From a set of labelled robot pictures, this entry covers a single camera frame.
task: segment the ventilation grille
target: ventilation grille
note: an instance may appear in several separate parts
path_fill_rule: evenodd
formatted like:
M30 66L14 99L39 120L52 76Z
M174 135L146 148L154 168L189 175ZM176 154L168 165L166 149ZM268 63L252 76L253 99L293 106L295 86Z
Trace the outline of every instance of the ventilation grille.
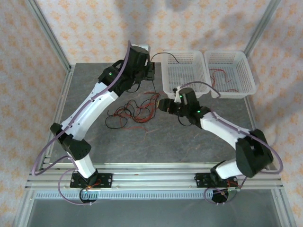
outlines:
M204 199L203 190L190 191L90 191L82 192L83 199L106 199L106 200L190 200ZM68 199L78 199L79 192L63 192L63 195ZM211 199L212 191L206 193L206 197ZM58 192L42 191L37 192L36 199L61 199Z
M208 64L230 64L232 65L235 60L235 53L222 52L222 53L211 53Z
M247 71L247 68L245 67L245 62L243 59L241 59L238 64L236 65L237 73L239 75L242 75L239 77L242 92L250 92L252 90L252 83L250 81L250 77Z
M238 90L242 92L242 87L238 86L237 83L237 75L234 73L233 67L231 66L217 66L216 64L212 65L209 64L209 75L211 76L211 82L214 84L214 88L219 92L233 92L231 89Z
M185 85L189 82L200 81L209 83L207 79L206 66L203 54L200 51L165 51L173 54L176 59L168 54L162 55L161 70L163 91L169 98L174 98L174 88ZM191 84L196 97L209 92L206 85L200 83Z

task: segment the white plastic basket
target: white plastic basket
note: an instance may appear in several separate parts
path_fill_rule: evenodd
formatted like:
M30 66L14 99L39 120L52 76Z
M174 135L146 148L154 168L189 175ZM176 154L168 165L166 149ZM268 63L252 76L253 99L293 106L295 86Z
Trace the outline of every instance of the white plastic basket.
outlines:
M161 69L163 91L169 98L175 97L173 89L193 81L202 81L210 84L207 75L203 54L200 51L163 51L173 54L179 63L170 54L162 54ZM196 96L209 92L210 88L204 84L191 84Z
M241 51L206 51L204 53L206 70L214 88L221 98L244 98L257 91L250 66ZM218 94L211 90L213 98Z

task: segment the floral wallpaper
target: floral wallpaper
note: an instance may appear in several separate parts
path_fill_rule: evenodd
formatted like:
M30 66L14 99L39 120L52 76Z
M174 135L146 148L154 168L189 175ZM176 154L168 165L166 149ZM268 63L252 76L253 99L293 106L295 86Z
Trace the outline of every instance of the floral wallpaper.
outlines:
M258 127L284 162L282 180L303 226L303 1L283 0L257 43L250 66L260 80L252 96Z
M127 40L163 50L244 50L269 0L37 0L71 64L115 62Z
M0 4L0 226L11 226L65 77L25 0Z

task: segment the purple cable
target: purple cable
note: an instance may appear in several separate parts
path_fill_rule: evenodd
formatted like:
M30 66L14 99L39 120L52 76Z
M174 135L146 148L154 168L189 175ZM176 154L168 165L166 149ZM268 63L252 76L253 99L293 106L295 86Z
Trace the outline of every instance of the purple cable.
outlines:
M56 163L58 163L59 161L61 161L62 159L69 157L69 156L63 156L61 158L59 158L58 160L54 161L51 165L49 165L47 168L45 168L44 170L36 173L36 168L38 166L38 163L42 157L42 155L46 152L46 149L52 144L54 143L60 136L63 135L63 133L65 133L65 131L68 129L69 127L66 127L65 129L62 130L62 132L60 132L58 135L56 135L54 138L51 139L51 141L49 141L45 147L40 151L39 155L37 156L33 168L32 168L32 175L34 176L39 176L40 174L44 173L46 170L48 170L49 168L53 167Z
M202 81L193 81L193 82L189 82L189 83L187 83L187 84L185 84L185 85L182 85L180 88L183 88L183 87L186 87L187 85L195 84L195 83L204 84L204 85L209 86L212 90L214 90L214 91L219 95L217 98L220 98L220 97L221 97L221 94L220 94L216 89L214 89L212 86L210 86L209 84L207 84L207 83L205 83L205 82L202 82ZM214 117L217 121L221 122L222 124L224 124L225 126L229 127L230 129L233 129L233 130L235 130L235 131L237 131L237 132L240 132L240 133L242 133L242 134L244 134L244 135L246 135L246 136L251 137L253 140L259 142L260 144L262 144L263 146L265 146L266 148L268 148L272 153L274 153L274 155L276 156L276 158L278 159L278 162L279 162L279 166L280 166L280 167L279 167L279 170L274 171L274 172L260 171L261 173L265 173L265 174L279 174L279 173L281 173L281 172L283 171L283 168L284 168L284 167L283 167L282 159L280 158L280 156L278 155L278 153L277 153L273 148L271 148L267 143L265 143L264 141L260 140L259 138L255 137L255 136L253 136L253 135L250 135L249 133L246 133L246 132L244 132L244 131L242 131L242 130L238 130L236 127L234 127L234 126L232 126L232 125L226 123L225 121L222 121L220 118L218 118L218 117L214 114L214 112L213 112L212 110L211 110L211 113L212 113L213 117Z
M44 170L36 173L36 168L38 166L38 163L42 157L42 155L46 152L46 149L52 144L54 143L60 136L62 136L70 127L71 125L75 122L76 118L80 115L80 113L83 111L83 109L85 109L85 107L88 106L89 103L91 103L93 100L95 100L96 98L98 98L99 96L101 96L102 94L104 94L105 92L107 92L117 81L118 79L121 77L127 61L128 61L128 57L129 57L129 53L130 53L130 49L131 49L131 42L128 41L128 46L127 46L127 51L126 51L126 55L124 58L124 62L123 65L121 67L121 70L119 71L118 75L116 76L116 78L113 80L113 82L110 83L109 86L107 86L104 90L102 90L101 92L97 93L95 96L93 96L90 100L88 100L80 109L79 111L74 115L74 117L72 118L72 120L68 123L68 126L66 126L58 135L56 135L51 141L49 141L44 148L41 150L41 152L39 153L38 157L36 158L33 168L32 168L32 175L34 176L38 176L42 173L44 173L46 170L48 170L49 168L53 167L56 163L58 163L59 161L61 161L62 159L66 158L66 156L63 156L61 158L59 158L58 160L54 161L50 166L48 166L47 168L45 168Z
M217 98L220 98L220 97L221 97L221 94L220 94L216 89L214 89L212 86L210 86L209 84L207 84L207 83L205 83L205 82L202 82L202 81L193 81L193 82L189 82L189 83L187 83L187 84L185 84L185 85L182 85L180 88L184 88L184 87L186 87L186 86L188 86L188 85L190 85L190 84L204 84L204 85L206 85L206 86L209 86L212 90L214 90L214 91L219 95Z
M60 190L60 182L61 182L62 178L63 178L68 172L75 171L75 170L76 170L76 169L69 169L69 170L67 170L64 174L62 174L62 175L60 176L59 181L58 181L58 192L59 192L59 194L61 195L61 197L62 197L65 201L67 201L67 202L69 202L69 203L71 203L71 204L73 204L73 205L85 206L85 205L88 205L88 204L86 204L86 203L76 203L76 202L73 202L73 201L67 199L67 198L62 194L62 192L61 192L61 190Z
M210 86L209 84L207 84L207 83L205 83L205 82L202 82L202 81L193 81L193 82L189 82L189 83L187 83L187 84L182 85L180 88L183 88L183 87L186 87L187 85L195 84L195 83L200 83L200 84L204 84L204 85L209 86L212 90L214 90L214 91L219 95L217 98L220 98L220 97L221 97L221 94L220 94L216 89L214 89L212 86ZM233 129L233 130L235 130L235 131L237 131L237 132L239 132L239 133L242 133L242 134L244 134L244 135L246 135L246 136L251 137L253 140L259 142L260 144L262 144L263 146L265 146L266 148L268 148L272 153L274 153L274 155L276 156L276 158L278 159L278 162L279 162L279 170L274 171L274 172L260 171L260 173L263 173L263 174L279 174L279 173L281 173L281 172L283 171L283 161L282 161L282 159L280 158L280 156L278 155L278 153L277 153L272 147L270 147L267 143L265 143L264 141L260 140L259 138L255 137L255 136L253 136L253 135L250 135L249 133L246 133L246 132L244 132L244 131L242 131L242 130L238 130L236 127L234 127L234 126L232 126L232 125L226 123L225 121L222 121L220 118L218 118L218 117L214 114L214 112L213 112L212 110L211 110L211 113L212 113L213 117L214 117L217 121L221 122L222 124L224 124L225 126L229 127L230 129ZM247 177L244 178L242 184L239 186L240 189L243 187L243 185L244 185L246 179L247 179ZM228 197L224 194L223 191L221 191L221 190L219 190L219 189L217 189L217 188L207 188L207 189L204 191L204 198L205 198L205 200L206 200L208 203L210 203L210 204L216 204L215 202L210 202L210 201L206 198L206 192L207 192L208 190L210 190L210 189L216 190L216 191L218 191L218 193L221 193L226 199L228 198Z
M244 134L244 135L246 135L246 136L251 137L253 140L259 142L260 144L262 144L263 146L265 146L266 148L268 148L272 153L274 153L274 155L276 156L276 158L278 159L278 162L279 162L279 169L278 169L277 171L274 171L274 172L264 172L264 171L260 171L261 173L265 173L265 174L279 174L279 173L281 173L281 172L283 171L283 162L282 162L282 159L280 158L280 156L278 155L278 153L277 153L273 148L271 148L266 142L264 142L263 140L260 140L259 138L255 137L255 136L253 136L253 135L250 135L250 134L247 133L247 132L244 132L244 131L242 131L242 130L238 130L236 127L234 127L234 126L232 126L232 125L226 123L225 121L222 121L220 118L218 118L218 117L214 114L214 112L213 112L212 110L211 110L211 113L212 113L213 117L214 117L217 121L221 122L222 124L224 124L225 126L229 127L230 129L233 129L233 130L238 131L238 132L240 132L240 133L242 133L242 134Z

